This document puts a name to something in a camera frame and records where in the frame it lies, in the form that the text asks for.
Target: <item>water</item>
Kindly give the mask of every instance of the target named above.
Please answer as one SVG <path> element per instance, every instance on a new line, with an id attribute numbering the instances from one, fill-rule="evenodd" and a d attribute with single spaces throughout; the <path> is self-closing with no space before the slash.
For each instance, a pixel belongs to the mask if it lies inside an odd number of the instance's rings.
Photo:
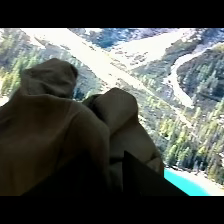
<path id="1" fill-rule="evenodd" d="M 192 181 L 189 181 L 179 175 L 174 174 L 169 170 L 165 170 L 165 178 L 172 184 L 180 188 L 189 196 L 209 196 L 209 194 L 200 186 Z"/>

